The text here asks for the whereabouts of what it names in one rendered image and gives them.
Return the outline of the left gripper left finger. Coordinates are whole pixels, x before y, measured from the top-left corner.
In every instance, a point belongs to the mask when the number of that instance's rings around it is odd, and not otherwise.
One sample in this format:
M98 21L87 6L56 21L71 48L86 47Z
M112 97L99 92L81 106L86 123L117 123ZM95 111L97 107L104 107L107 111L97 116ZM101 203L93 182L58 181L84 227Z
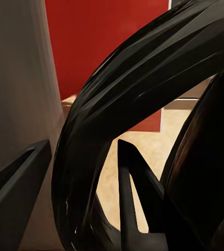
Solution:
M49 139L0 165L0 251L18 251L52 159Z

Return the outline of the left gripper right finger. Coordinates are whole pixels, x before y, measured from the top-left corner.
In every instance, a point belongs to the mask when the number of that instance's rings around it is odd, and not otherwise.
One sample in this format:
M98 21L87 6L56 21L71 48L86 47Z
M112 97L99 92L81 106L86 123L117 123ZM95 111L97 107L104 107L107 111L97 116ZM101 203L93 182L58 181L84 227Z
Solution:
M139 150L118 140L121 251L206 251ZM149 227L138 230L130 174Z

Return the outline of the electric kettle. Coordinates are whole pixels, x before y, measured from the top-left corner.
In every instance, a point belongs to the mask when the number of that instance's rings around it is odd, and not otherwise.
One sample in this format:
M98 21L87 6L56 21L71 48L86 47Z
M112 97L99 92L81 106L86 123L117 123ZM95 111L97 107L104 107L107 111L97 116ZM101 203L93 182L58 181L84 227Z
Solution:
M160 183L206 251L224 251L224 0L186 0L123 42L77 94L53 163L65 251L121 251L96 190L112 141L214 76L185 120Z

